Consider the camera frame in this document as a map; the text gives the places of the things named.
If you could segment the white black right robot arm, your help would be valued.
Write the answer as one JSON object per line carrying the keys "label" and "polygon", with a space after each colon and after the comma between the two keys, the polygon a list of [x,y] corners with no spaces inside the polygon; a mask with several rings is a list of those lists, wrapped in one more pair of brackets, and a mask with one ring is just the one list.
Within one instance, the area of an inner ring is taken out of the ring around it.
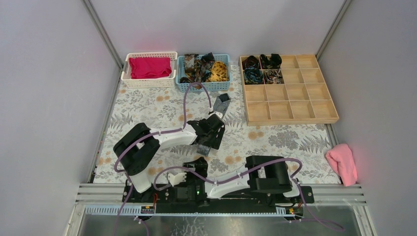
{"label": "white black right robot arm", "polygon": [[258,199],[269,205],[289,205],[300,201],[302,194],[296,174],[302,162],[282,156],[252,155],[238,169],[208,178],[208,163],[184,163],[180,173],[169,174],[171,187],[184,187],[190,200]]}

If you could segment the grey leaf pattern tie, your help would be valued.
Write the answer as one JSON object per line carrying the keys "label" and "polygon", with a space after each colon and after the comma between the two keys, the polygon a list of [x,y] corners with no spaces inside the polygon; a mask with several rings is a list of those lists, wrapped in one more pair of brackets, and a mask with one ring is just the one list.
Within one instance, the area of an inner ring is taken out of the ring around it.
{"label": "grey leaf pattern tie", "polygon": [[[219,111],[222,112],[224,115],[229,107],[230,104],[230,97],[227,93],[221,94],[216,98],[215,103],[210,108],[209,112],[211,111]],[[197,153],[201,154],[203,156],[208,156],[211,148],[204,146],[204,145],[198,145],[197,147]]]}

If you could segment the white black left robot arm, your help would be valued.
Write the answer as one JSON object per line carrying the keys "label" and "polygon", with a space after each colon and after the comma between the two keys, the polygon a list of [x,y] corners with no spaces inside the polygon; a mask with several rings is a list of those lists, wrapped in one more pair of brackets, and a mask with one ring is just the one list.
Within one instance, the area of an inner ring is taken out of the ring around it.
{"label": "white black left robot arm", "polygon": [[132,181],[134,196],[140,202],[147,202],[153,190],[146,168],[160,149],[180,145],[219,149],[224,132],[225,123],[219,112],[210,113],[201,120],[188,121],[185,127],[172,130],[149,128],[143,122],[138,123],[114,145],[113,151],[118,157],[116,165],[121,163]]}

